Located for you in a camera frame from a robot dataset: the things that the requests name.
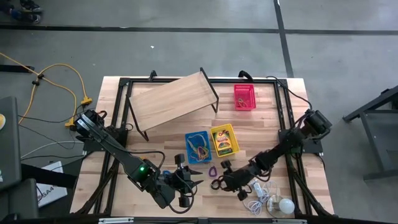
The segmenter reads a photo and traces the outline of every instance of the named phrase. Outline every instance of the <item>gray concrete floor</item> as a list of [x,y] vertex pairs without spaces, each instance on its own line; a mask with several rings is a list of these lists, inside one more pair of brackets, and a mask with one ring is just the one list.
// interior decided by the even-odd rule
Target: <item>gray concrete floor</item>
[[[46,10],[43,24],[47,25],[277,28],[272,0],[37,3]],[[394,0],[280,0],[280,5],[286,29],[397,29],[398,3]],[[11,22],[5,16],[0,21]],[[398,84],[398,36],[288,35],[287,43],[295,77],[305,79],[314,108],[333,123],[323,146],[335,213],[346,218],[397,222],[398,179],[363,182],[364,174],[378,169],[375,158],[360,121],[345,124],[341,117]],[[53,63],[73,65],[94,101],[105,75],[148,75],[154,69],[159,75],[185,76],[204,67],[210,76],[235,77],[246,70],[256,77],[286,77],[279,34],[0,30],[0,51],[37,70]],[[0,58],[0,63],[10,62]],[[82,96],[80,82],[72,71],[55,68],[47,76]],[[0,96],[16,96],[20,114],[29,102],[34,78],[0,74]],[[72,103],[67,92],[43,83],[29,116],[67,118],[72,114]],[[62,123],[25,120],[24,125],[58,141],[71,139]],[[20,135],[23,154],[51,142],[23,128]],[[72,156],[80,152],[81,144],[71,150],[54,146],[33,156]],[[54,159],[27,163],[44,166],[50,160]]]

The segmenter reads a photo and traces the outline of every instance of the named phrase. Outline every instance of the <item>blue plastic tray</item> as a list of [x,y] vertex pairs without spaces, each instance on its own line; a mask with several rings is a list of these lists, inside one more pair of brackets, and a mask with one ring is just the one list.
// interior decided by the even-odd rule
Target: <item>blue plastic tray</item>
[[[197,161],[196,159],[191,157],[191,155],[195,157],[195,156],[197,156],[197,154],[195,154],[193,152],[193,149],[191,148],[191,145],[189,145],[189,143],[188,143],[188,138],[189,138],[189,141],[191,141],[191,143],[193,144],[194,147],[198,147],[198,146],[202,146],[203,147],[204,146],[203,138],[200,137],[200,136],[195,136],[197,134],[200,134],[200,135],[202,135],[205,138],[206,148],[209,150],[209,156],[206,159],[202,160],[202,161]],[[211,149],[210,149],[210,142],[209,142],[209,136],[207,134],[207,131],[199,131],[199,132],[195,132],[195,133],[185,134],[185,144],[187,145],[187,157],[188,157],[188,162],[190,164],[198,164],[198,163],[201,163],[201,162],[209,162],[209,161],[211,161]]]

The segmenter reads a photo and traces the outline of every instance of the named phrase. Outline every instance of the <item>red plastic basket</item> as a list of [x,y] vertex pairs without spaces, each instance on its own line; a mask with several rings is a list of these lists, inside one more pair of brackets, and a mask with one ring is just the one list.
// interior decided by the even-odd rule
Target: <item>red plastic basket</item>
[[253,110],[256,108],[253,85],[234,85],[234,97],[236,110]]

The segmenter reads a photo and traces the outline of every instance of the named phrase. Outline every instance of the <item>yellow box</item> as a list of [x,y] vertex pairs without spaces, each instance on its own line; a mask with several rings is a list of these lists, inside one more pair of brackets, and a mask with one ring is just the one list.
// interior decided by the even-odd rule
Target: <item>yellow box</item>
[[[228,153],[228,154],[225,154],[225,155],[219,155],[218,154],[216,139],[214,139],[214,135],[213,135],[213,133],[217,133],[218,131],[222,131],[222,130],[229,131],[229,137],[230,137],[230,140],[231,140],[231,148],[232,148],[232,152]],[[211,138],[213,140],[213,144],[214,144],[214,147],[216,149],[218,157],[224,157],[224,156],[232,155],[234,153],[239,152],[239,145],[238,145],[238,142],[237,142],[237,140],[235,138],[234,129],[232,128],[231,124],[224,124],[222,126],[211,128],[210,129],[210,133],[211,133]]]

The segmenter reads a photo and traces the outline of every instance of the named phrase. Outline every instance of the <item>black floor stripe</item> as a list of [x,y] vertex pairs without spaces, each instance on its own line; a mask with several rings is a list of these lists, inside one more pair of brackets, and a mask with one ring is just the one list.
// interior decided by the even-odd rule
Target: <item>black floor stripe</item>
[[294,78],[292,62],[290,61],[289,48],[287,47],[284,21],[282,18],[282,13],[280,11],[280,6],[278,3],[278,0],[274,0],[274,6],[275,6],[276,19],[277,19],[278,28],[279,28],[280,44],[282,46],[282,54],[284,56],[286,75],[287,75],[287,78]]
[[304,35],[398,35],[398,30],[306,30],[285,29],[286,34]]
[[242,33],[277,34],[278,29],[252,28],[178,28],[178,27],[90,27],[90,26],[15,26],[0,24],[0,29],[45,30],[45,31],[89,31],[89,32],[199,32],[199,33]]
[[[5,30],[88,31],[88,32],[209,32],[243,34],[278,34],[279,29],[262,28],[179,28],[179,27],[101,27],[101,26],[33,26],[0,24]],[[285,34],[298,35],[398,35],[398,30],[316,30],[284,29]]]

